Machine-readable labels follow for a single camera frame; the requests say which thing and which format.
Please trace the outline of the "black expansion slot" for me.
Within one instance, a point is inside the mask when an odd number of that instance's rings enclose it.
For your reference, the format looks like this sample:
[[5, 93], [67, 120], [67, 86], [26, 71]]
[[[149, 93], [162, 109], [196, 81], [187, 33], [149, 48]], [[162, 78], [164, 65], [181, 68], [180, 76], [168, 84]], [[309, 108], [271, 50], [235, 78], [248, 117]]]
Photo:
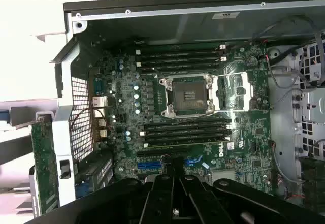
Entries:
[[154, 157], [154, 156], [161, 156], [164, 154], [167, 154], [168, 151], [164, 149], [158, 149], [158, 150], [145, 150], [145, 151], [138, 151], [136, 153], [137, 157]]

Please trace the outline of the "open PC case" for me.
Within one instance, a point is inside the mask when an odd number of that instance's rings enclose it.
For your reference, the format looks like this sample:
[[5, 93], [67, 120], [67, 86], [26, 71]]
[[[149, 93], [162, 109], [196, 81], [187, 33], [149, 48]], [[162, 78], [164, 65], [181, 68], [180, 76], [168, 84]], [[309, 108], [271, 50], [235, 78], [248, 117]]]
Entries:
[[[316, 43], [322, 67], [318, 83], [325, 82], [325, 0], [101, 0], [63, 8], [69, 39], [55, 58], [58, 110], [52, 125], [60, 207], [122, 180], [114, 177], [113, 150], [99, 146], [93, 132], [89, 71], [105, 51], [209, 42], [238, 49], [263, 43], [269, 84], [271, 48], [285, 48], [274, 60], [278, 63]], [[272, 189], [255, 189], [285, 200], [277, 193], [273, 155], [271, 169]], [[175, 178], [170, 224], [200, 224], [185, 197]]]

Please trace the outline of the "CPU socket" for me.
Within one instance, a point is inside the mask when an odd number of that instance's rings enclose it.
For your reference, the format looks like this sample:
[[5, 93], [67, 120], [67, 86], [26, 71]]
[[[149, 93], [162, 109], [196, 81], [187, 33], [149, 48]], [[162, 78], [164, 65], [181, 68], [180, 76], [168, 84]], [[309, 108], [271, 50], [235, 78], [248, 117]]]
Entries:
[[161, 95], [161, 116], [175, 119], [180, 115], [204, 114], [214, 112], [211, 100], [212, 75], [197, 73], [170, 75], [158, 80]]

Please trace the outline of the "metal socket cover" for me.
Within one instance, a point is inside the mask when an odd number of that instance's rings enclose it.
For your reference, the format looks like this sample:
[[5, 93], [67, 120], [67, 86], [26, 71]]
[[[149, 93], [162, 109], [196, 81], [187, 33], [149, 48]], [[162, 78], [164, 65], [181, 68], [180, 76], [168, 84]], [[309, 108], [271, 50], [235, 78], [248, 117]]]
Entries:
[[210, 95], [215, 111], [245, 112], [250, 110], [253, 86], [247, 72], [214, 75]]

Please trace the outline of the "silver chipset heatsink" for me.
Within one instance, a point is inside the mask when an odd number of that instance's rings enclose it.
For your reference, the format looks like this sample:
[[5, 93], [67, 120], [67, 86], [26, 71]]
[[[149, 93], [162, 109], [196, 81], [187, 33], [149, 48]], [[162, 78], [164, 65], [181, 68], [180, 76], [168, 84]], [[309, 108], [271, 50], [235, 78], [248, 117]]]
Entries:
[[233, 181], [238, 181], [237, 173], [235, 170], [224, 170], [224, 171], [212, 171], [212, 183], [219, 179], [230, 179]]

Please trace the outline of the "metal rear port block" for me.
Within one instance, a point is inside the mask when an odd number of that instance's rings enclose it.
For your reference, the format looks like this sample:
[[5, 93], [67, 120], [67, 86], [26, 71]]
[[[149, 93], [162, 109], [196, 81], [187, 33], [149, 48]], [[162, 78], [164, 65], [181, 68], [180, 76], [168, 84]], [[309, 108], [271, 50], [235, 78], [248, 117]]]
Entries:
[[103, 139], [108, 136], [107, 124], [105, 120], [105, 106], [107, 106], [107, 97], [104, 96], [104, 82], [101, 77], [93, 77], [93, 97], [92, 105], [94, 107], [94, 130], [96, 138]]

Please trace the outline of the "black RAM slot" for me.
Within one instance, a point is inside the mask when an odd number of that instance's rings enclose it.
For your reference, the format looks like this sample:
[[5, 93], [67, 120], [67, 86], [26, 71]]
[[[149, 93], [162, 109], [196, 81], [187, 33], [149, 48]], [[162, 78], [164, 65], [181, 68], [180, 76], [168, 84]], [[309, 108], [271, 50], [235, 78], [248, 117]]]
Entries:
[[180, 72], [180, 71], [196, 71], [196, 70], [208, 70], [218, 69], [221, 67], [220, 63], [195, 63], [195, 64], [183, 64], [174, 66], [149, 66], [149, 67], [137, 67], [136, 70], [142, 73], [160, 71], [160, 72]]
[[178, 140], [187, 138], [204, 138], [204, 137], [219, 137], [219, 136], [229, 136], [231, 131], [224, 132], [210, 132], [210, 133], [194, 133], [194, 134], [179, 134], [179, 135], [152, 135], [144, 137], [145, 140]]
[[170, 126], [170, 125], [184, 125], [184, 124], [190, 124], [190, 123], [206, 123], [206, 122], [221, 122], [221, 123], [231, 123], [231, 119], [226, 118], [201, 118], [201, 119], [193, 119], [193, 120], [186, 120], [181, 122], [159, 122], [159, 123], [148, 123], [145, 124], [145, 127], [151, 127], [151, 126]]
[[169, 132], [169, 131], [187, 131], [187, 130], [201, 130], [201, 129], [230, 129], [228, 125], [179, 125], [167, 127], [150, 127], [144, 129], [146, 132]]
[[183, 139], [183, 140], [167, 140], [167, 141], [146, 141], [143, 143], [144, 148], [163, 148], [163, 147], [177, 147], [187, 145], [199, 145], [207, 143], [224, 143], [230, 142], [229, 139], [218, 138], [196, 138], [196, 139]]
[[140, 58], [154, 58], [154, 57], [172, 57], [172, 56], [204, 56], [204, 55], [226, 55], [225, 51], [193, 51], [193, 52], [169, 52], [157, 54], [142, 54], [138, 55]]
[[188, 44], [173, 44], [173, 45], [155, 45], [143, 46], [136, 48], [142, 53], [156, 52], [156, 51], [174, 51], [174, 50], [214, 50], [215, 48], [223, 45], [222, 43], [188, 43]]
[[157, 59], [138, 59], [137, 62], [140, 63], [157, 63], [157, 62], [181, 62], [181, 61], [195, 61], [195, 60], [219, 60], [222, 57], [215, 56], [203, 56], [203, 57], [178, 57], [178, 58], [157, 58]]

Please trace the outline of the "blue expansion slot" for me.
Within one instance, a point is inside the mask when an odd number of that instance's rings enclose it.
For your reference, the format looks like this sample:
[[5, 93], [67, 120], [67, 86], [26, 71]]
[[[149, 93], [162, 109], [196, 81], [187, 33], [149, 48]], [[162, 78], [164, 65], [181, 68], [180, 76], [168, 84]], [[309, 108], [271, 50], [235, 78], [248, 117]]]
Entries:
[[[193, 166], [196, 163], [199, 163], [202, 159], [202, 155], [200, 155], [197, 158], [187, 158], [184, 160], [184, 164], [188, 166]], [[152, 169], [161, 169], [162, 168], [162, 163], [160, 161], [154, 161], [154, 162], [141, 162], [138, 163], [138, 169], [139, 170], [152, 170]]]

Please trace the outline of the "metal disk bay cage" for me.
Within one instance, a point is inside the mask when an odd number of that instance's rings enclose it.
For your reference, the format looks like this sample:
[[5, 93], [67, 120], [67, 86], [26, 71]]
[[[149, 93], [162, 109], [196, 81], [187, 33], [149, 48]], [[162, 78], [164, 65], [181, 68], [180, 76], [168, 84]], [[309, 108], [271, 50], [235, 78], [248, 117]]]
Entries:
[[316, 43], [276, 63], [284, 47], [269, 50], [271, 148], [277, 193], [325, 215], [325, 82]]

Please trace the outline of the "metal socket locking lever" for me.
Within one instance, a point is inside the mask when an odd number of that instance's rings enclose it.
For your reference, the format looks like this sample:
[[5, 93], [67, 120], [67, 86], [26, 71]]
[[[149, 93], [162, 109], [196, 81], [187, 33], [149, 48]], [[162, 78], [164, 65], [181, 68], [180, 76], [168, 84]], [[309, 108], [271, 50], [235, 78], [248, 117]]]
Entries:
[[177, 119], [177, 120], [192, 120], [192, 119], [209, 117], [209, 116], [215, 115], [217, 113], [218, 113], [218, 111], [208, 112], [208, 113], [204, 113], [204, 114], [180, 115], [180, 116], [176, 116], [175, 119]]
[[160, 68], [158, 67], [152, 67], [152, 71], [157, 74], [157, 78], [159, 79], [166, 79], [168, 77], [167, 73], [164, 73]]

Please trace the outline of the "green motherboard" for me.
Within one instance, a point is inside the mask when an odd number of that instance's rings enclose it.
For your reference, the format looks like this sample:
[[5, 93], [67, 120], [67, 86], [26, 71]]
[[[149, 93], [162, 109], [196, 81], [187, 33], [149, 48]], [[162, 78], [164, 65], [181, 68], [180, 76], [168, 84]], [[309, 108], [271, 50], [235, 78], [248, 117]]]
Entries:
[[[99, 146], [107, 145], [113, 150], [114, 177], [118, 180], [133, 177], [140, 181], [147, 181], [150, 177], [161, 174], [161, 169], [139, 170], [138, 163], [160, 161], [164, 156], [175, 159], [193, 159], [202, 155], [199, 163], [186, 166], [186, 174], [196, 175], [206, 183], [212, 183], [212, 171], [235, 170], [238, 182], [259, 190], [268, 192], [272, 189], [272, 152], [269, 144], [271, 136], [270, 102], [268, 70], [266, 64], [266, 48], [263, 43], [251, 43], [238, 49], [229, 48], [226, 44], [214, 50], [174, 50], [142, 53], [136, 48], [143, 46], [129, 46], [105, 51], [102, 58], [89, 71], [89, 88], [91, 103], [93, 97], [93, 77], [101, 77], [104, 82], [104, 96], [107, 97], [105, 106], [105, 120], [108, 136], [103, 139], [94, 137]], [[169, 52], [193, 51], [225, 51], [225, 58], [219, 60], [195, 60], [181, 62], [140, 63], [138, 59], [203, 57], [203, 56], [172, 56], [140, 58], [142, 54], [161, 54]], [[230, 129], [201, 129], [169, 132], [146, 132], [148, 123], [181, 122], [186, 120], [169, 119], [160, 115], [162, 109], [161, 95], [158, 92], [158, 80], [155, 72], [142, 73], [137, 67], [174, 66], [195, 63], [220, 63], [218, 69], [165, 72], [170, 75], [187, 75], [208, 73], [212, 76], [239, 72], [248, 73], [248, 81], [253, 86], [253, 97], [250, 110], [245, 112], [220, 112], [204, 118], [226, 118], [231, 123], [206, 122], [184, 125], [228, 125]], [[209, 137], [229, 139], [230, 142], [207, 143], [163, 148], [144, 148], [144, 137], [152, 135], [179, 135], [194, 133], [210, 133], [231, 131], [229, 136]], [[138, 151], [164, 149], [168, 153], [154, 157], [137, 157]]]

